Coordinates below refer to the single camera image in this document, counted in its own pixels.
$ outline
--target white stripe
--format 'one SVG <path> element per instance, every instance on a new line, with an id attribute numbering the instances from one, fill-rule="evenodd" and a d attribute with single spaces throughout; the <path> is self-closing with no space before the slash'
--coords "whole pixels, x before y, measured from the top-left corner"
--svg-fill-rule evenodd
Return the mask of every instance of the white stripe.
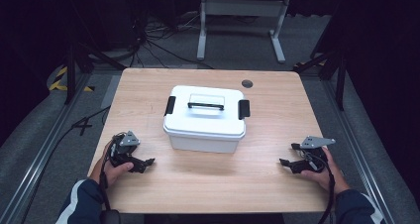
<path id="1" fill-rule="evenodd" d="M 74 185 L 73 189 L 71 190 L 70 204 L 68 204 L 68 206 L 61 212 L 58 220 L 55 222 L 56 224 L 67 223 L 68 217 L 73 214 L 78 202 L 77 189 L 83 182 L 84 180 L 80 180 Z"/>
<path id="2" fill-rule="evenodd" d="M 373 201 L 370 199 L 370 197 L 368 197 L 367 195 L 364 194 L 364 197 L 370 202 L 371 206 L 374 208 L 374 213 L 370 216 L 371 221 L 374 224 L 380 224 L 380 222 L 383 220 L 383 216 L 382 213 L 379 211 L 379 209 L 377 209 L 376 205 L 374 205 Z"/>

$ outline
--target black cable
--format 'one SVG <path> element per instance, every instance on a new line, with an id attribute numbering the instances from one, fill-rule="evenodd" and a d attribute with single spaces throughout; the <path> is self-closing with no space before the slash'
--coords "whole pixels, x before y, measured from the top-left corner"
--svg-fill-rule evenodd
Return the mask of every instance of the black cable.
<path id="1" fill-rule="evenodd" d="M 194 26 L 192 26 L 192 25 L 194 25 L 195 22 L 198 19 L 199 19 L 199 15 L 196 15 L 196 16 L 192 17 L 191 19 L 188 19 L 188 21 L 185 24 L 183 24 L 181 26 L 176 26 L 175 31 L 171 30 L 169 27 L 166 27 L 164 24 L 160 24 L 160 25 L 156 26 L 155 21 L 151 21 L 151 22 L 149 22 L 149 24 L 153 23 L 154 27 L 150 28 L 150 29 L 145 29 L 145 31 L 147 33 L 147 38 L 149 40 L 153 39 L 154 41 L 161 40 L 161 39 L 168 39 L 168 38 L 172 37 L 173 35 L 183 33 L 183 32 L 186 32 L 186 31 L 190 30 L 191 28 L 194 28 Z M 151 35 L 151 33 L 153 34 L 157 31 L 162 31 L 160 36 Z"/>
<path id="2" fill-rule="evenodd" d="M 145 67 L 145 65 L 143 64 L 142 60 L 139 58 L 139 54 L 136 54 L 137 56 L 137 64 L 141 63 L 142 67 Z"/>
<path id="3" fill-rule="evenodd" d="M 157 56 L 155 56 L 155 54 L 152 52 L 152 50 L 150 50 L 150 49 L 148 49 L 147 47 L 145 47 L 145 46 L 143 46 L 146 50 L 148 50 L 149 51 L 149 53 L 152 55 L 152 56 L 154 56 L 154 58 L 155 59 L 157 59 L 159 62 L 160 62 L 160 64 L 163 66 L 163 67 L 165 67 L 165 68 L 168 68 L 166 65 L 164 65 L 163 64 L 163 62 L 157 57 Z"/>
<path id="4" fill-rule="evenodd" d="M 89 36 L 90 40 L 92 41 L 92 43 L 94 44 L 94 46 L 96 47 L 96 49 L 99 49 L 99 46 L 96 44 L 92 34 L 90 33 L 89 28 L 87 27 L 86 23 L 84 22 L 84 20 L 82 19 L 82 17 L 79 14 L 79 11 L 77 10 L 77 7 L 75 6 L 73 0 L 68 0 L 70 1 L 71 7 L 74 10 L 74 12 L 76 13 L 77 17 L 80 20 L 80 23 L 83 25 L 84 29 L 86 30 L 87 35 Z"/>
<path id="5" fill-rule="evenodd" d="M 104 112 L 104 114 L 102 114 L 102 125 L 105 125 L 105 116 L 108 114 L 108 111 L 109 110 L 106 110 L 105 112 Z"/>
<path id="6" fill-rule="evenodd" d="M 254 16 L 250 16 L 250 17 L 232 16 L 232 19 L 234 19 L 235 21 L 238 21 L 240 23 L 247 24 L 247 25 L 254 23 L 257 20 L 257 18 L 258 17 L 254 17 Z"/>
<path id="7" fill-rule="evenodd" d="M 105 54 L 92 49 L 88 45 L 81 44 L 81 43 L 79 43 L 78 45 L 81 46 L 87 52 L 95 55 L 96 57 L 99 57 L 100 59 L 106 61 L 107 63 L 111 64 L 112 66 L 114 66 L 117 69 L 124 70 L 124 69 L 127 68 L 125 65 L 120 64 L 119 62 L 116 62 L 115 60 L 111 59 L 110 57 L 106 56 Z"/>
<path id="8" fill-rule="evenodd" d="M 50 152 L 50 155 L 47 157 L 47 161 L 46 161 L 46 164 L 44 165 L 44 167 L 43 167 L 43 169 L 41 170 L 41 172 L 40 172 L 40 177 L 38 178 L 38 180 L 36 181 L 36 183 L 35 183 L 35 187 L 34 187 L 34 190 L 32 191 L 32 195 L 31 195 L 31 198 L 30 198 L 30 200 L 29 200 L 29 202 L 28 202 L 28 205 L 27 205 L 27 208 L 25 209 L 25 213 L 24 213 L 24 215 L 23 215 L 23 217 L 22 217 L 22 221 L 21 221 L 21 223 L 22 224 L 24 224 L 25 223 L 25 220 L 26 220 L 26 218 L 27 218 L 27 216 L 28 216 L 28 213 L 29 213 L 29 210 L 31 209 L 31 205 L 32 205 L 32 203 L 33 203 L 33 201 L 34 201 L 34 199 L 35 199 L 35 195 L 37 194 L 37 191 L 38 191 L 38 188 L 40 187 L 40 183 L 41 183 L 41 179 L 43 178 L 43 175 L 44 175 L 44 172 L 46 171 L 46 169 L 47 169 L 47 166 L 48 166 L 48 164 L 50 163 L 50 160 L 51 160 L 51 158 L 52 158 L 52 156 L 53 156 L 53 153 L 55 152 L 55 150 L 56 150 L 56 148 L 58 147 L 58 144 L 62 141 L 62 139 L 64 139 L 64 137 L 71 131 L 71 130 L 73 130 L 74 128 L 76 128 L 78 125 L 80 125 L 81 123 L 83 123 L 84 121 L 86 121 L 86 120 L 88 120 L 88 119 L 90 119 L 90 118 L 92 118 L 92 117 L 94 117 L 94 116 L 96 116 L 97 114 L 99 114 L 99 113 L 101 113 L 101 112 L 103 112 L 103 111 L 105 111 L 105 110 L 107 110 L 107 109 L 109 109 L 111 106 L 108 106 L 108 107 L 106 107 L 106 108 L 104 108 L 104 109 L 102 109 L 102 110 L 100 110 L 99 112 L 96 112 L 96 113 L 94 113 L 94 114 L 92 114 L 92 115 L 90 115 L 90 116 L 88 116 L 88 117 L 84 117 L 84 118 L 82 118 L 81 120 L 79 120 L 79 121 L 77 121 L 76 123 L 74 123 L 73 125 L 71 125 L 71 127 L 58 139 L 58 141 L 54 144 L 54 147 L 52 148 L 52 151 Z"/>
<path id="9" fill-rule="evenodd" d="M 136 53 L 133 53 L 132 60 L 131 60 L 131 62 L 130 62 L 129 67 L 132 67 L 132 66 L 133 66 L 133 61 L 134 61 L 134 57 L 135 57 L 135 56 L 136 56 Z"/>
<path id="10" fill-rule="evenodd" d="M 146 41 L 145 28 L 150 10 L 148 0 L 126 0 L 130 8 L 133 31 L 137 35 L 137 41 L 141 45 Z"/>
<path id="11" fill-rule="evenodd" d="M 178 56 L 178 55 L 176 55 L 176 54 L 174 54 L 174 53 L 172 53 L 172 52 L 168 51 L 167 49 L 165 49 L 165 48 L 163 48 L 163 47 L 159 46 L 158 44 L 156 44 L 156 43 L 154 43 L 154 42 L 151 42 L 151 41 L 149 41 L 149 40 L 148 40 L 148 43 L 149 43 L 149 44 L 152 44 L 152 45 L 155 45 L 155 46 L 156 46 L 156 47 L 158 47 L 159 49 L 161 49 L 161 50 L 163 50 L 163 51 L 165 51 L 165 52 L 167 52 L 167 53 L 169 53 L 169 54 L 171 54 L 171 55 L 173 55 L 173 56 L 175 56 L 175 57 L 177 57 L 177 58 L 180 58 L 180 59 L 182 59 L 182 60 L 185 60 L 185 61 L 188 61 L 188 62 L 193 62 L 193 63 L 198 63 L 198 64 L 201 64 L 201 65 L 204 65 L 204 66 L 208 66 L 208 67 L 209 67 L 209 68 L 211 68 L 211 69 L 215 69 L 213 66 L 211 66 L 211 65 L 209 65 L 209 64 L 207 64 L 207 63 L 203 63 L 203 62 L 200 62 L 200 61 L 194 61 L 194 60 L 191 60 L 191 59 L 187 59 L 187 58 L 184 58 L 184 57 Z"/>
<path id="12" fill-rule="evenodd" d="M 334 203 L 334 186 L 336 184 L 336 181 L 334 179 L 333 173 L 331 172 L 330 166 L 328 166 L 328 164 L 326 162 L 324 162 L 324 160 L 322 160 L 321 158 L 319 158 L 317 156 L 314 156 L 314 155 L 312 155 L 310 153 L 305 153 L 305 155 L 306 156 L 309 156 L 312 159 L 315 158 L 316 160 L 318 160 L 319 162 L 321 162 L 325 166 L 325 168 L 327 169 L 328 175 L 330 177 L 330 182 L 329 182 L 329 193 L 330 193 L 330 197 L 329 197 L 329 200 L 328 200 L 328 205 L 327 205 L 327 208 L 324 211 L 324 214 L 322 215 L 321 219 L 318 222 L 318 224 L 322 224 L 327 219 L 327 217 L 330 214 L 331 209 L 333 207 L 333 203 Z"/>
<path id="13" fill-rule="evenodd" d="M 112 144 L 108 147 L 108 150 L 105 153 L 105 157 L 102 161 L 101 172 L 99 174 L 99 187 L 101 189 L 102 197 L 104 199 L 105 208 L 107 211 L 111 210 L 111 205 L 109 203 L 108 195 L 106 194 L 106 188 L 108 188 L 108 179 L 105 173 L 105 164 L 108 162 L 111 154 Z"/>
<path id="14" fill-rule="evenodd" d="M 124 59 L 132 56 L 134 53 L 137 52 L 138 49 L 139 49 L 138 47 L 135 47 L 133 50 L 129 50 L 126 54 L 123 54 L 123 55 L 120 55 L 120 56 L 113 56 L 113 57 L 110 57 L 110 58 L 115 60 L 115 61 L 121 61 L 121 60 L 124 60 Z M 90 57 L 89 59 L 94 63 L 106 63 L 106 61 L 104 61 L 101 58 Z"/>

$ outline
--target hand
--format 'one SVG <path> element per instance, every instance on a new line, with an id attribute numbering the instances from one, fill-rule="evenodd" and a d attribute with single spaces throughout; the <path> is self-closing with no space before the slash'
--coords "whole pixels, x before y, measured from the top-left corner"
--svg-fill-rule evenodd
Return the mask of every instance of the hand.
<path id="1" fill-rule="evenodd" d="M 101 159 L 99 159 L 99 161 L 96 163 L 95 167 L 93 168 L 92 173 L 89 176 L 89 178 L 95 180 L 98 184 L 99 184 L 99 180 L 100 180 L 99 176 L 101 174 L 102 163 L 103 163 L 103 160 L 105 159 L 105 156 L 106 156 L 106 153 L 108 151 L 109 146 L 111 146 L 111 142 L 109 142 L 106 145 Z M 114 184 L 114 182 L 118 179 L 118 177 L 121 174 L 123 174 L 123 173 L 127 172 L 128 170 L 132 169 L 133 166 L 134 166 L 133 163 L 124 163 L 124 164 L 119 165 L 119 166 L 114 168 L 111 165 L 110 161 L 107 161 L 105 163 L 104 171 L 106 173 L 108 186 L 111 186 L 112 184 Z"/>
<path id="2" fill-rule="evenodd" d="M 330 167 L 334 176 L 334 180 L 336 181 L 336 185 L 334 186 L 334 194 L 337 195 L 342 191 L 350 189 L 342 173 L 340 172 L 339 167 L 334 162 L 330 151 L 328 151 L 328 149 L 325 147 L 323 147 L 322 150 L 324 150 L 324 153 L 327 156 L 328 166 Z M 306 179 L 318 182 L 325 190 L 329 190 L 330 177 L 326 168 L 324 168 L 324 170 L 319 173 L 310 170 L 304 170 L 300 174 Z"/>

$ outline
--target box handle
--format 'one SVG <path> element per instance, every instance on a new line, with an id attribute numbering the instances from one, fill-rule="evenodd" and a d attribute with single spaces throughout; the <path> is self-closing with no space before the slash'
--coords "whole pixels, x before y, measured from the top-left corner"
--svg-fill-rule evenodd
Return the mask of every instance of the box handle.
<path id="1" fill-rule="evenodd" d="M 212 107 L 212 108 L 219 108 L 220 110 L 225 109 L 224 105 L 221 104 L 211 104 L 211 103 L 195 103 L 195 102 L 189 102 L 188 107 Z"/>
<path id="2" fill-rule="evenodd" d="M 175 96 L 169 96 L 169 98 L 167 99 L 166 110 L 164 110 L 163 117 L 166 116 L 166 114 L 173 113 L 173 106 L 175 105 L 175 100 L 176 100 Z"/>
<path id="3" fill-rule="evenodd" d="M 250 100 L 242 99 L 238 102 L 238 118 L 239 120 L 244 119 L 245 117 L 250 117 Z"/>

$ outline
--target dark background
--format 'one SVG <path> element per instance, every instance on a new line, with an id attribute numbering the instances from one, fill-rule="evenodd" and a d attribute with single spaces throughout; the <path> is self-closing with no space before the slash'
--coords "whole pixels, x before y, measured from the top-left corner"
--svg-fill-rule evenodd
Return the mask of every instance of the dark background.
<path id="1" fill-rule="evenodd" d="M 0 0 L 0 144 L 49 95 L 47 78 L 62 64 L 72 40 L 98 51 L 128 48 L 138 36 L 133 15 L 146 20 L 153 14 L 173 26 L 177 16 L 197 10 L 199 1 L 141 0 L 133 5 L 128 0 Z M 334 14 L 318 53 L 344 45 L 358 95 L 419 203 L 420 18 L 415 10 L 420 2 L 319 2 L 292 0 L 288 13 Z"/>

